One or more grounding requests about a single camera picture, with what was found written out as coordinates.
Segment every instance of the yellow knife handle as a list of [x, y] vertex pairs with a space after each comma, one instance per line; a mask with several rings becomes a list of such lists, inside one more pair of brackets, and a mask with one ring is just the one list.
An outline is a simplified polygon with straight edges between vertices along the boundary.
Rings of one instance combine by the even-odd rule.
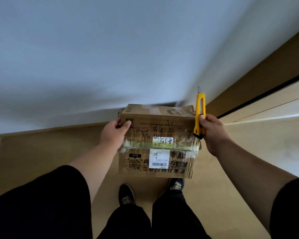
[[194, 136], [198, 139], [203, 139], [205, 135], [205, 128], [203, 128], [199, 123], [199, 115], [204, 114], [206, 116], [205, 112], [205, 94], [204, 93], [198, 93], [197, 99], [196, 99], [196, 111], [195, 111], [195, 128], [194, 128]]

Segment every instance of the hand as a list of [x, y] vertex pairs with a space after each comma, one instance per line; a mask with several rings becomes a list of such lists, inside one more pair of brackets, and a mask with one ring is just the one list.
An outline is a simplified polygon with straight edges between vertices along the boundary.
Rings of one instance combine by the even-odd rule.
[[208, 151], [216, 156], [217, 149], [224, 141], [232, 141], [224, 125], [215, 116], [206, 114], [199, 116], [199, 123], [205, 128], [204, 140]]
[[127, 121], [121, 128], [116, 128], [120, 119], [109, 122], [103, 128], [100, 137], [100, 144], [110, 144], [117, 150], [124, 141], [124, 135], [128, 131], [131, 121]]

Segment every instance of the person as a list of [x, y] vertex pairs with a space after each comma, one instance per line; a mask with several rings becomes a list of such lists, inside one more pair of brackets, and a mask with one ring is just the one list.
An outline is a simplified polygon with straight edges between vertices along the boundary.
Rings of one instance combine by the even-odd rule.
[[[208, 151], [272, 238], [299, 238], [299, 178], [238, 146], [214, 116], [199, 117]], [[93, 201], [130, 121], [108, 123], [94, 149], [0, 196], [0, 238], [92, 238]], [[183, 179], [171, 179], [153, 204], [152, 224], [122, 185], [120, 206], [98, 238], [210, 238], [186, 204]]]

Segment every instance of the black pants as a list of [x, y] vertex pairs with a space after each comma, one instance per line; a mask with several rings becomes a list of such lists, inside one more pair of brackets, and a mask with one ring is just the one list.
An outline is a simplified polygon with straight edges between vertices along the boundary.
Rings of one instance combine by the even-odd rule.
[[155, 201], [150, 219], [142, 207], [123, 205], [107, 221], [98, 239], [209, 238], [182, 192], [165, 192]]

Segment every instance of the white shoelace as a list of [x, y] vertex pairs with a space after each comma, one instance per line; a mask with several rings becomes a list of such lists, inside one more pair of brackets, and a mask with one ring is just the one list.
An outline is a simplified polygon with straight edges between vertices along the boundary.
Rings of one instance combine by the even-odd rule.
[[170, 188], [171, 190], [180, 190], [182, 188], [182, 185], [178, 182], [175, 182], [175, 184]]
[[122, 203], [123, 203], [123, 205], [127, 205], [127, 204], [133, 203], [133, 201], [131, 201], [130, 197], [127, 195], [122, 198]]

